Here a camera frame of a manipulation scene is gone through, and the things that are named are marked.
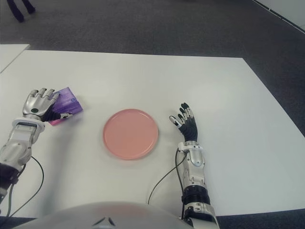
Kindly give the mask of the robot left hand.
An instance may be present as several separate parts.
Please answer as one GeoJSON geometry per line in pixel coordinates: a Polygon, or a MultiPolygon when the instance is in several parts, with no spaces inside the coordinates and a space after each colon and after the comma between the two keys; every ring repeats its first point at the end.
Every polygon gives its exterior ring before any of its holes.
{"type": "Polygon", "coordinates": [[[22,109],[23,117],[40,120],[42,122],[67,119],[73,116],[71,113],[57,113],[53,111],[55,102],[60,94],[54,93],[54,89],[32,90],[28,95],[22,109]]]}

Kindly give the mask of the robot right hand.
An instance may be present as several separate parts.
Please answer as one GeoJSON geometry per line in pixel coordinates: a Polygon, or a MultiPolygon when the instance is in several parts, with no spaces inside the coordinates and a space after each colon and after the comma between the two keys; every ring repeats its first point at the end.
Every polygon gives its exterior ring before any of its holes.
{"type": "Polygon", "coordinates": [[[182,103],[179,108],[180,113],[178,119],[175,116],[169,116],[169,120],[177,127],[184,137],[184,141],[195,141],[198,139],[198,129],[195,117],[190,106],[187,103],[182,103]]]}

